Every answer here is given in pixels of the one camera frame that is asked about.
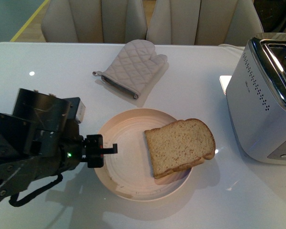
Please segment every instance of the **table surface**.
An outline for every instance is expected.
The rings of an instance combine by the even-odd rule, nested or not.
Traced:
[[[219,81],[233,74],[242,50],[157,45],[168,64],[134,100],[92,75],[106,70],[122,47],[0,43],[0,113],[12,113],[19,88],[80,97],[86,106],[80,133],[88,135],[123,111],[153,108],[204,121],[216,141],[214,159],[194,167],[177,192],[152,202],[114,195],[81,163],[23,207],[10,206],[9,198],[0,202],[0,229],[286,228],[286,166],[257,162],[238,149]],[[52,180],[32,182],[24,193]]]

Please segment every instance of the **toaster slot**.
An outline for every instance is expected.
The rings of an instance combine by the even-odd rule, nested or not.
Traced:
[[[276,70],[286,82],[286,45],[266,44],[266,49]]]

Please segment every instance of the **toaster vent holes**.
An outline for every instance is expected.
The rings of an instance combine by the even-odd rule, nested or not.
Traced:
[[[248,71],[251,84],[252,86],[254,86],[254,90],[256,91],[256,94],[259,97],[259,100],[261,101],[262,106],[265,108],[265,111],[269,111],[270,105],[267,104],[267,100],[264,98],[264,94],[262,93],[262,90],[259,88],[259,84],[256,81],[256,78],[251,70],[248,58],[245,54],[243,54],[243,60],[245,63],[246,70]]]

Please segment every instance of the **chair backrest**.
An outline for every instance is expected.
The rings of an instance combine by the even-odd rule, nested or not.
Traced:
[[[51,0],[41,30],[47,42],[127,43],[147,23],[142,0]]]
[[[252,0],[157,0],[147,32],[154,44],[245,46],[263,32]]]

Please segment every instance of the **screw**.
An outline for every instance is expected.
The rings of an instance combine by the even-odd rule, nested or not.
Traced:
[[[13,168],[14,168],[14,166],[8,166],[7,170],[10,172],[13,170]]]
[[[0,196],[2,197],[2,196],[4,196],[6,194],[6,190],[2,190],[1,192],[0,192]]]

